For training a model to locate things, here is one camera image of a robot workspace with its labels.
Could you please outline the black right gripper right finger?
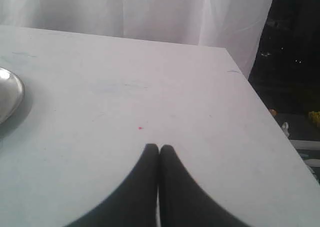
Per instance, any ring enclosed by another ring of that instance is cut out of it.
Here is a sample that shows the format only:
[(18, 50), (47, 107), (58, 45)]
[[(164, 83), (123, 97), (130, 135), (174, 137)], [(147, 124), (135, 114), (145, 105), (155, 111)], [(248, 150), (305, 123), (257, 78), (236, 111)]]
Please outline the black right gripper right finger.
[(195, 182), (174, 148), (159, 153), (159, 213), (162, 227), (246, 227)]

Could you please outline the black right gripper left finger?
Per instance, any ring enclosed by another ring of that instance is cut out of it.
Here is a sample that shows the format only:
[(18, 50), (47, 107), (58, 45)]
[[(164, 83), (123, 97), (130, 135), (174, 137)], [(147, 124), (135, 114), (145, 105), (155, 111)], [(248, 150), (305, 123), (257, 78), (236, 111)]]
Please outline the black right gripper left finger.
[(147, 144), (125, 180), (97, 207), (69, 227), (155, 227), (159, 148)]

